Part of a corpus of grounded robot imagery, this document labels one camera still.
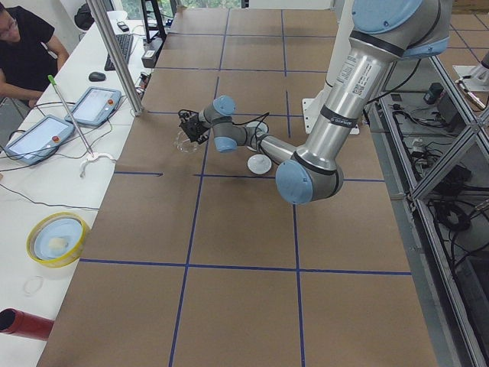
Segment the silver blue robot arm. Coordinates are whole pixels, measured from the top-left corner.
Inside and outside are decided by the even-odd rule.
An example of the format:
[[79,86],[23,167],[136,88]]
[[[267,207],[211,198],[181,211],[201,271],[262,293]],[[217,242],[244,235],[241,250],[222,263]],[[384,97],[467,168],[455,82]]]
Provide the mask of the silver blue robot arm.
[[344,177],[336,157],[387,68],[394,61],[431,57],[447,48],[452,2],[355,1],[350,13],[351,49],[305,143],[295,147],[257,126],[234,123],[230,96],[214,99],[199,112],[180,110],[187,138],[201,144],[211,130],[221,153],[248,146],[267,155],[277,163],[277,190],[289,203],[336,195]]

